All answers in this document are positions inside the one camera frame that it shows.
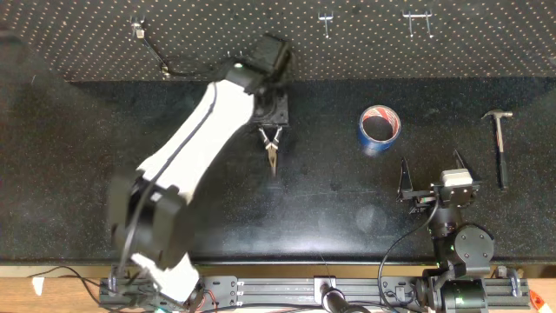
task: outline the pliers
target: pliers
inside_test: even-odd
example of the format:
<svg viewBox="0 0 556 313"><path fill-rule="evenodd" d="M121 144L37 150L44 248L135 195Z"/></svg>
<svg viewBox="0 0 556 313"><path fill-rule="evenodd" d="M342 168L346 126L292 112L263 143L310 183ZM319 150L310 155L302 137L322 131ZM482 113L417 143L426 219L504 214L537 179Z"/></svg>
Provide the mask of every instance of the pliers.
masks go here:
<svg viewBox="0 0 556 313"><path fill-rule="evenodd" d="M264 143L264 148L268 151L268 161L270 162L270 169L272 170L272 176L276 176L276 151L278 150L278 143L280 142L282 127L278 126L276 130L275 138L270 142L268 140L267 134L264 132L262 127L259 127L259 132L261 133L261 139Z"/></svg>

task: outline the white tape piece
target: white tape piece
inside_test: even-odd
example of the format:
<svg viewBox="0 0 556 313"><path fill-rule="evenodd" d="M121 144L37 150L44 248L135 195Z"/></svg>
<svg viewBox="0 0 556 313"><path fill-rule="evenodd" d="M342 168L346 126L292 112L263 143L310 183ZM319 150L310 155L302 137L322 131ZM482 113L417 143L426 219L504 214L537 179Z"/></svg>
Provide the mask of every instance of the white tape piece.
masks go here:
<svg viewBox="0 0 556 313"><path fill-rule="evenodd" d="M33 277L33 288L37 296L43 295L44 277Z"/></svg>

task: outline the wooden surface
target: wooden surface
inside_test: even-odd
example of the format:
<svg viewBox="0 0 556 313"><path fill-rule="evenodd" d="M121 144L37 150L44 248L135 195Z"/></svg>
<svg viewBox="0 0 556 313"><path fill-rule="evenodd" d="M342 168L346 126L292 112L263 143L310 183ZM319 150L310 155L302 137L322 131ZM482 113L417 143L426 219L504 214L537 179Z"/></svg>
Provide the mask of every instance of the wooden surface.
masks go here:
<svg viewBox="0 0 556 313"><path fill-rule="evenodd" d="M91 284L89 286L93 295L98 295L98 288ZM556 279L529 279L529 286L542 296L553 310L556 309ZM41 296L35 294L31 278L0 278L0 312L100 313L107 310L98 308L82 283L75 278L45 278ZM522 313L534 310L508 312Z"/></svg>

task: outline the hammer head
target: hammer head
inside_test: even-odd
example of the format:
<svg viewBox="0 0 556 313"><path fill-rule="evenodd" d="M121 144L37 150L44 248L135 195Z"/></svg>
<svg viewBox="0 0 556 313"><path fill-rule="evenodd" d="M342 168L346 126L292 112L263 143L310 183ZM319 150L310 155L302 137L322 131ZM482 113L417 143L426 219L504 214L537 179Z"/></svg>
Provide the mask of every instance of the hammer head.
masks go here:
<svg viewBox="0 0 556 313"><path fill-rule="evenodd" d="M513 113L511 111L505 112L500 109L489 110L482 118L493 116L495 119L499 119L501 117L512 117Z"/></svg>

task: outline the hammer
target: hammer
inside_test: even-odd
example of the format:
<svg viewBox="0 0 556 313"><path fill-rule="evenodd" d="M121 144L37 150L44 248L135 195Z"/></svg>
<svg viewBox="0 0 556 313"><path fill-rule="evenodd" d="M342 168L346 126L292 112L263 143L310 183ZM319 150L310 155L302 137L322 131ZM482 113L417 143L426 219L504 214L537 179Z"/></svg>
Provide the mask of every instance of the hammer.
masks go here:
<svg viewBox="0 0 556 313"><path fill-rule="evenodd" d="M502 129L500 128L500 119L502 117L512 117L512 112L505 112L500 109L488 111L482 118L493 116L496 122L496 142L498 143L498 170L500 173L500 188L507 190L507 166L504 158L504 143L502 143Z"/></svg>

